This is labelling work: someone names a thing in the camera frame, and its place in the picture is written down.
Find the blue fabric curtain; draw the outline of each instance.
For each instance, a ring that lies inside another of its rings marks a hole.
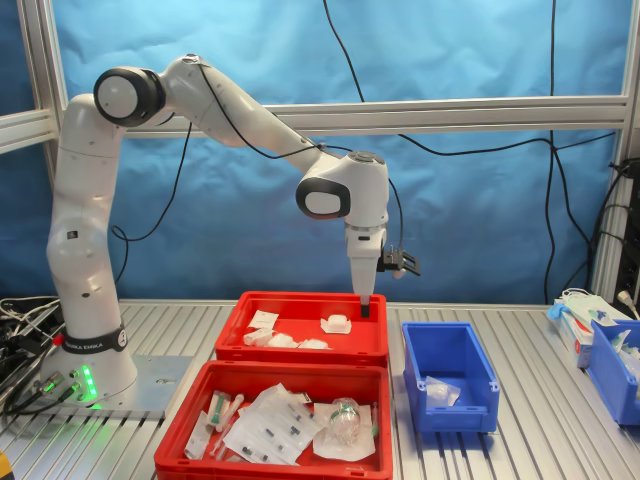
[[[329,0],[329,5],[369,101],[549,93],[550,1]],[[192,52],[265,104],[358,101],[320,0],[75,0],[54,6],[70,96],[92,91],[95,79],[113,66],[161,71],[176,56]],[[620,93],[629,18],[629,0],[558,1],[557,95]],[[556,143],[604,133],[561,131]],[[548,132],[414,137],[436,150],[456,151],[539,135]],[[390,301],[542,302],[550,253],[544,144],[442,158],[394,136],[317,140],[375,151],[388,162],[404,208],[405,248],[423,269],[420,278],[400,281],[379,275],[377,291]],[[162,212],[182,145],[181,139],[123,143],[111,220],[129,236],[146,233]],[[609,137],[560,152],[573,214],[586,232],[606,191],[612,151]],[[250,289],[349,291],[342,222],[314,221],[298,211],[299,178],[284,160],[192,139],[176,200],[156,233],[131,245],[120,294],[237,298]],[[397,244],[393,197],[389,212],[389,242]],[[586,258],[566,215],[557,169],[551,218],[555,295]],[[112,237],[110,250],[117,272],[124,245]],[[5,257],[17,258],[15,252],[0,252],[0,268]],[[39,269],[12,275],[23,280],[20,293],[28,293],[25,283],[38,291],[50,285],[44,261]]]

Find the metal workbench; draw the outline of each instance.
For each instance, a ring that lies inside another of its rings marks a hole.
[[[154,478],[153,454],[235,302],[121,302],[138,354],[194,356],[186,386],[164,422],[38,415],[2,426],[0,450],[16,478]],[[538,306],[389,304],[396,479],[640,479],[640,429],[611,419],[589,377]],[[401,321],[470,321],[500,380],[491,435],[416,435],[402,378]]]

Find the blue plastic bin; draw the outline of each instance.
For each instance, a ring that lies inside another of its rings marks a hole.
[[[494,432],[500,387],[470,323],[403,323],[404,381],[419,432]],[[429,407],[427,376],[460,388],[453,407]]]
[[[636,400],[638,382],[611,346],[619,333],[631,330],[625,343],[640,347],[640,322],[616,320],[615,327],[593,325],[591,362],[587,371],[613,419],[620,425],[640,425],[640,401]]]

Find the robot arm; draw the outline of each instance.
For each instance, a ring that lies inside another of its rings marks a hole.
[[[313,148],[309,139],[196,55],[176,59],[159,75],[109,70],[98,79],[94,97],[101,115],[121,127],[180,112],[219,143],[263,147],[278,154],[271,158],[284,157],[304,174],[296,191],[300,209],[317,219],[344,217],[353,288],[368,316],[388,218],[388,173],[379,156],[354,152],[340,159]]]
[[[178,58],[161,74],[114,68],[98,79],[93,95],[71,100],[59,141],[47,258],[65,330],[62,349],[45,359],[41,374],[58,372],[78,383],[78,395],[69,402],[86,405],[111,397],[136,379],[107,227],[126,129],[160,123],[173,112],[220,143],[266,148],[278,155],[265,156],[286,158],[302,172],[296,190],[300,209],[313,218],[344,218],[353,289],[362,315],[369,314],[386,240],[388,174],[380,157],[323,152],[196,55]]]

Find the aluminum frame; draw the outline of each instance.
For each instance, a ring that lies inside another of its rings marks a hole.
[[[49,109],[0,117],[0,154],[58,138]]]
[[[617,135],[617,145],[613,163],[619,165],[625,158],[633,158],[640,155],[640,130],[636,112],[640,108],[638,96],[638,70],[640,69],[640,1],[634,0],[629,27],[629,43],[627,47],[627,61],[625,65],[624,84],[622,92],[629,99],[629,105],[625,116],[624,126]],[[616,177],[617,172],[612,171],[609,184]],[[622,178],[611,195],[609,203],[629,205],[633,181]],[[616,236],[624,237],[627,226],[627,210],[625,208],[610,208],[606,212],[601,229]],[[610,237],[602,235],[594,264],[591,289],[601,295],[607,302],[612,302],[615,297],[622,245]],[[634,300],[637,301],[637,289]]]
[[[43,132],[42,118],[25,112],[34,125],[23,124],[9,130],[9,120],[0,118],[2,141],[7,149],[33,142],[44,142],[51,181],[55,173],[57,136],[62,125],[68,96],[51,0],[17,0],[28,57],[36,108],[46,110],[53,132]],[[637,96],[640,52],[638,19],[640,0],[633,0],[630,20],[625,80],[621,95],[572,97],[519,97],[487,99],[425,100],[310,105],[270,105],[269,110],[303,135],[347,136],[387,135],[397,133],[445,133],[522,130],[592,130],[617,129],[614,162],[640,154],[640,107]],[[133,129],[131,138],[184,137],[188,123],[177,117],[165,125]],[[31,138],[25,134],[33,132]],[[202,132],[193,132],[204,136]],[[612,202],[628,205],[631,184],[622,180]],[[609,209],[603,223],[607,231],[622,235],[626,211]],[[607,300],[613,299],[621,246],[617,240],[603,238],[596,257],[592,288]]]

